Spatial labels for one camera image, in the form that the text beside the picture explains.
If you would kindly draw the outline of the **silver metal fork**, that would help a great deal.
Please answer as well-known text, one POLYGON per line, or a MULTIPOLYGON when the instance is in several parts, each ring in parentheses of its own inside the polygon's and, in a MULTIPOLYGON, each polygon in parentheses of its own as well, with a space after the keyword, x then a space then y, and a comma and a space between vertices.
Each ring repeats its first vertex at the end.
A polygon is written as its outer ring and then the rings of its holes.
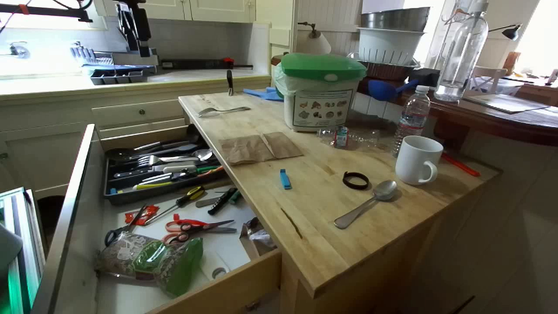
POLYGON ((347 228, 352 222, 355 222, 362 213, 373 208, 376 202, 388 202, 394 199, 397 192, 397 183, 394 180, 385 180, 373 188, 373 194, 368 201, 354 208, 352 211, 341 215, 334 220, 336 228, 347 228))

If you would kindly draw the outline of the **open wooden drawer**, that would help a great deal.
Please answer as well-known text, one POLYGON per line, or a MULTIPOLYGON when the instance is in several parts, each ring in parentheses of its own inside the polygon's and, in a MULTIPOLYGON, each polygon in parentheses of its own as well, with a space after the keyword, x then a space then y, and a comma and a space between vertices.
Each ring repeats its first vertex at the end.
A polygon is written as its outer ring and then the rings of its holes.
POLYGON ((280 253, 252 256, 240 227, 254 211, 230 204, 214 218, 232 223, 226 234, 205 234, 202 267, 191 288, 167 297, 146 283, 118 281, 94 270, 104 234, 123 213, 143 204, 170 206, 174 192, 146 192, 136 201, 102 195, 108 143, 89 124, 66 187, 33 314, 279 314, 280 253))

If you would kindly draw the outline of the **small blue lighter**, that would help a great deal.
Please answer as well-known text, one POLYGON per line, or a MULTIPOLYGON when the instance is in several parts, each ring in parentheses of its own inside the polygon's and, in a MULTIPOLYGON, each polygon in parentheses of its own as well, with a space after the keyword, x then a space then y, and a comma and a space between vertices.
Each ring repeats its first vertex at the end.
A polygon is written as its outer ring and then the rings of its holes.
POLYGON ((279 178, 280 178, 282 188, 284 188, 284 190, 291 190, 291 180, 289 180, 286 169, 280 169, 280 171, 279 171, 279 178))

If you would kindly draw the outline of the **blue cloth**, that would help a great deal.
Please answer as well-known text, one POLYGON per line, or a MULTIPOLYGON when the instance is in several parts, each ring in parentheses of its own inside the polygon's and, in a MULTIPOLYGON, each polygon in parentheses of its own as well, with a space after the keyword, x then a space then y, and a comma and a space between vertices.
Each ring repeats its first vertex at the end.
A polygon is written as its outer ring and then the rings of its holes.
POLYGON ((266 101, 282 101, 282 94, 275 87, 265 87, 265 89, 244 89, 244 94, 256 96, 266 101))

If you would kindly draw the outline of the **green lidded compost bin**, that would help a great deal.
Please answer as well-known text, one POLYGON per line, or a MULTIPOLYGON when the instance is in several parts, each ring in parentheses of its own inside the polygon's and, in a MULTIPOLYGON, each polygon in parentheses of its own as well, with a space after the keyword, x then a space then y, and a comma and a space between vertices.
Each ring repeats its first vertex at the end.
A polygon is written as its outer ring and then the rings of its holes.
POLYGON ((334 54, 284 54, 272 80, 284 99, 284 120, 294 131, 343 126, 366 68, 334 54))

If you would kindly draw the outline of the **white ceramic mug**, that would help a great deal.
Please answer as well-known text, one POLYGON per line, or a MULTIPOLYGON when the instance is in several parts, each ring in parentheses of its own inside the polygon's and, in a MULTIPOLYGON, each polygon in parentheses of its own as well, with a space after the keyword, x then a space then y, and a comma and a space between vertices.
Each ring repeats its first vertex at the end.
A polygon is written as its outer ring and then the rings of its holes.
POLYGON ((408 185, 425 185, 437 178, 443 145, 425 136, 404 136, 395 159, 395 174, 408 185))

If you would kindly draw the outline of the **grey cutlery tray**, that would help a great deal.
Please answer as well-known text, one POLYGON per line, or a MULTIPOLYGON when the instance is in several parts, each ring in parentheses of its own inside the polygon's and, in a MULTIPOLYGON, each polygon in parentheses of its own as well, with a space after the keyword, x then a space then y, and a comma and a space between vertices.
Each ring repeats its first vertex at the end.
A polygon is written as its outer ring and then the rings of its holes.
POLYGON ((106 152, 102 195, 111 204, 127 204, 225 176, 219 160, 198 136, 148 141, 106 152))

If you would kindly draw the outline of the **clear plastic water bottle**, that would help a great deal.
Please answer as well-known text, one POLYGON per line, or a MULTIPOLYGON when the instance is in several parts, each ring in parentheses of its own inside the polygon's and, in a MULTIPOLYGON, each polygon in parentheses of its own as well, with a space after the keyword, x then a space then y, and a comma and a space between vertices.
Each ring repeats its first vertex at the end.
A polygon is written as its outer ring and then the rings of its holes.
POLYGON ((429 87, 418 85, 406 99, 395 131, 394 152, 399 152, 404 136, 420 134, 430 112, 429 87))

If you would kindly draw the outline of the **white dish rack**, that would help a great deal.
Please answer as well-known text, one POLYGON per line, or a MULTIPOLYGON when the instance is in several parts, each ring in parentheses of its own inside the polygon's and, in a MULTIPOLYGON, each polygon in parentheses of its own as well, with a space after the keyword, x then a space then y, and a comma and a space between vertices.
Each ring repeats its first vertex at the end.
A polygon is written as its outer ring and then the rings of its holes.
POLYGON ((408 66, 415 61, 420 37, 422 31, 361 28, 357 56, 366 63, 408 66))

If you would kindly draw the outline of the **green plastic bag roll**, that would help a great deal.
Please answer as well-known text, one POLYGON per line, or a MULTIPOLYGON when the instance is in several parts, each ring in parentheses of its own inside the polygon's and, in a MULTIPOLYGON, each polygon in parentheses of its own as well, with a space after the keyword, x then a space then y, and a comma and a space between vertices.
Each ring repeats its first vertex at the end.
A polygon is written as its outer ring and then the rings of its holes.
POLYGON ((116 279, 157 284, 167 297, 179 297, 191 288, 202 253, 200 237, 174 246, 153 237, 125 234, 97 255, 96 269, 116 279))

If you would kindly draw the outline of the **orange pen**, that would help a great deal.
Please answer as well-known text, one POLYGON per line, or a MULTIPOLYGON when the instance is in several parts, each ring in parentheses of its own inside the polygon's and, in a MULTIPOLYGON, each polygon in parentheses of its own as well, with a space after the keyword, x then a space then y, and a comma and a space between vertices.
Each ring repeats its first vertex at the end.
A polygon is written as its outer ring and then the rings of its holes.
POLYGON ((458 160, 458 159, 453 159, 453 157, 448 155, 448 153, 443 153, 441 159, 446 160, 448 164, 453 164, 455 167, 458 167, 460 171, 463 171, 463 173, 469 174, 469 176, 474 176, 474 178, 479 178, 479 176, 481 176, 476 169, 469 167, 467 164, 463 164, 463 162, 458 160))

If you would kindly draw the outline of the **black ice cube tray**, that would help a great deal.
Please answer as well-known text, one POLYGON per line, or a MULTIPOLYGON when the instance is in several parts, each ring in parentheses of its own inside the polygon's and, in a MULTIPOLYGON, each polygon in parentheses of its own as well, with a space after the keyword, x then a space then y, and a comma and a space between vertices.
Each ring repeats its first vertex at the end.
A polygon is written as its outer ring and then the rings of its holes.
POLYGON ((96 68, 89 78, 94 85, 108 85, 144 82, 146 75, 141 68, 96 68))

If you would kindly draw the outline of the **large clear glass bottle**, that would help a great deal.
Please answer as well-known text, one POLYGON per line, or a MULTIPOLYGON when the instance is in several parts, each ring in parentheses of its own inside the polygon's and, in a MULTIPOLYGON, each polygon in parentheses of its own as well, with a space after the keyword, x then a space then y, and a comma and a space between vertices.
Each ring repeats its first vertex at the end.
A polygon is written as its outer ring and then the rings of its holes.
POLYGON ((462 98, 488 37, 486 9, 488 0, 476 0, 465 14, 449 23, 448 38, 439 58, 441 70, 434 91, 436 99, 455 103, 462 98))

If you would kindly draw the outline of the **orange handled scissors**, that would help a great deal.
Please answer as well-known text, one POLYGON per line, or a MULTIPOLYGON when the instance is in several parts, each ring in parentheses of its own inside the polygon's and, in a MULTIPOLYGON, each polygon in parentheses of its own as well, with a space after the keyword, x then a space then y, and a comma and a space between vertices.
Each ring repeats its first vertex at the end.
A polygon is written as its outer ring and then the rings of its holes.
POLYGON ((188 239, 191 239, 193 235, 200 235, 202 232, 235 234, 237 228, 233 227, 232 220, 202 222, 179 218, 177 215, 174 215, 172 220, 165 223, 164 242, 186 242, 188 239))

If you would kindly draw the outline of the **black handled scissors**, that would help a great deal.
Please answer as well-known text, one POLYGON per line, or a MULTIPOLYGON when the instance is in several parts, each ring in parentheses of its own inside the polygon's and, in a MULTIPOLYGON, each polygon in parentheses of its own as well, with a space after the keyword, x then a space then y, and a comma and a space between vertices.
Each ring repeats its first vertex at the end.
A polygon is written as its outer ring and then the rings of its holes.
POLYGON ((113 244, 123 232, 130 232, 130 230, 134 228, 136 222, 143 216, 144 209, 146 209, 146 206, 143 206, 143 208, 134 215, 134 218, 132 218, 129 223, 125 223, 123 227, 108 230, 106 235, 104 235, 104 241, 102 241, 102 242, 104 242, 104 248, 108 248, 109 244, 113 244))

